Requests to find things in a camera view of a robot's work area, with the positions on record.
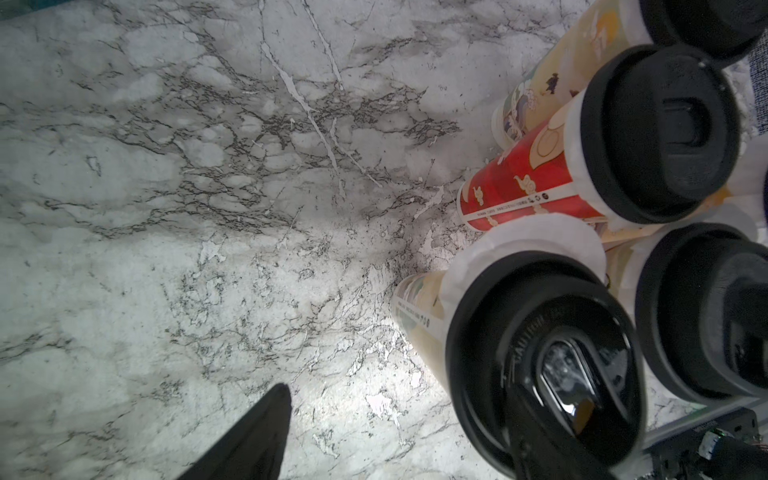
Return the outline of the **red paper cup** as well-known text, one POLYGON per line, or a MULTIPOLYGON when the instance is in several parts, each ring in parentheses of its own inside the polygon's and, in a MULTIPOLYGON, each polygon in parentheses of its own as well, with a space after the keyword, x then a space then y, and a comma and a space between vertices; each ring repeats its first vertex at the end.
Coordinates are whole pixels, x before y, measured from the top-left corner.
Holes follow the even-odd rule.
POLYGON ((465 182, 457 197, 461 220, 488 231, 524 216, 561 213, 588 223, 606 217, 582 199, 567 165, 567 115, 561 107, 465 182))

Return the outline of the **black lid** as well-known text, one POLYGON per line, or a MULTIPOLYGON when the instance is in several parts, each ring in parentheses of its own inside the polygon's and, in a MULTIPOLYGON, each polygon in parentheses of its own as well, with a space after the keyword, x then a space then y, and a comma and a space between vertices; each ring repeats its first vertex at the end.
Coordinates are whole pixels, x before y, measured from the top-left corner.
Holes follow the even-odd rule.
POLYGON ((723 187, 739 154, 739 112, 712 57, 687 45, 632 47, 583 93, 578 125, 593 190, 611 222, 666 224, 723 187))
POLYGON ((663 234, 634 300, 645 358, 674 395, 767 396, 767 248, 721 223, 663 234))
POLYGON ((767 0, 643 0, 645 28, 655 44, 685 44, 728 67, 749 54, 767 29, 767 0))
POLYGON ((512 384, 613 476, 641 447, 647 400, 635 329, 602 280, 572 258, 526 251, 481 273, 452 318, 446 373, 467 438, 512 478, 505 414, 512 384))

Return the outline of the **black lid front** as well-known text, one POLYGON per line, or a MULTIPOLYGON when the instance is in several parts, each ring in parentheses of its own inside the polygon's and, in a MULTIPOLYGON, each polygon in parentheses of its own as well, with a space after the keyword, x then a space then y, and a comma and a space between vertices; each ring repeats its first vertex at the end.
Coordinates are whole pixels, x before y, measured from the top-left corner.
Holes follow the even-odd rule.
POLYGON ((767 0, 643 0, 645 28, 655 44, 685 44, 728 67, 749 54, 767 29, 767 0))
POLYGON ((687 45, 632 47, 583 93, 578 125, 593 190, 611 222, 666 224, 723 187, 739 154, 739 112, 712 57, 687 45))

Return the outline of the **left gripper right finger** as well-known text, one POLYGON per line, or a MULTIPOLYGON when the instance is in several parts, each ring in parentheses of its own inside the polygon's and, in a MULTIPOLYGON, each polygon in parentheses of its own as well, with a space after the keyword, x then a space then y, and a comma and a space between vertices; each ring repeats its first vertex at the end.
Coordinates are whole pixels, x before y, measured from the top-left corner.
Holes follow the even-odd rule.
POLYGON ((512 384, 505 389, 505 414, 517 479, 614 477, 523 386, 512 384))

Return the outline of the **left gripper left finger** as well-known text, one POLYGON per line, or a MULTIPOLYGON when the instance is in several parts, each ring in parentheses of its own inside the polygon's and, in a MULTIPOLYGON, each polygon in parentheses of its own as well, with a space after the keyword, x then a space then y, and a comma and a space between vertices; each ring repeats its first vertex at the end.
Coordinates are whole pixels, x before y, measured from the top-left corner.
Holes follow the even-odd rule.
POLYGON ((289 387, 278 383, 179 479, 277 479, 291 414, 289 387))

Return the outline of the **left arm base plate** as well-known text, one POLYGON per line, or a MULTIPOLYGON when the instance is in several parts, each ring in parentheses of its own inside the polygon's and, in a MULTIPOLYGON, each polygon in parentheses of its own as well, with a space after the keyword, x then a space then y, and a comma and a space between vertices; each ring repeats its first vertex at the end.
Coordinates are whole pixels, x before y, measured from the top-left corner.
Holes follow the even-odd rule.
POLYGON ((648 454, 647 479, 765 479, 767 421, 740 407, 666 436, 648 454))

